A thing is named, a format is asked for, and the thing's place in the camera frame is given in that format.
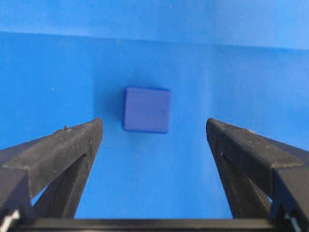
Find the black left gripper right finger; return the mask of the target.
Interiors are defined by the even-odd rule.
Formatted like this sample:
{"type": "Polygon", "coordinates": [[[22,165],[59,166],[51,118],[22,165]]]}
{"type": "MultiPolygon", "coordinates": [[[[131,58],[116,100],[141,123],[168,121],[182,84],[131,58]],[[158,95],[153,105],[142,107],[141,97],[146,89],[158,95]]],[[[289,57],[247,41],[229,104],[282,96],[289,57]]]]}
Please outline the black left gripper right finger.
{"type": "Polygon", "coordinates": [[[309,153],[209,118],[206,138],[234,218],[309,218],[309,153]]]}

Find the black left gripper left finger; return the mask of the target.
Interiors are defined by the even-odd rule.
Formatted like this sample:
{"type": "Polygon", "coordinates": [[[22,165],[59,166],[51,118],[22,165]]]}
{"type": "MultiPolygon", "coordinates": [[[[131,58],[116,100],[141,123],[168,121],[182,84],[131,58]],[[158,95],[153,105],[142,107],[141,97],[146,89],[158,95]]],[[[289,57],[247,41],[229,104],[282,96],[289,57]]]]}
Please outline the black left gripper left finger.
{"type": "Polygon", "coordinates": [[[103,137],[100,118],[2,149],[0,215],[74,218],[103,137]]]}

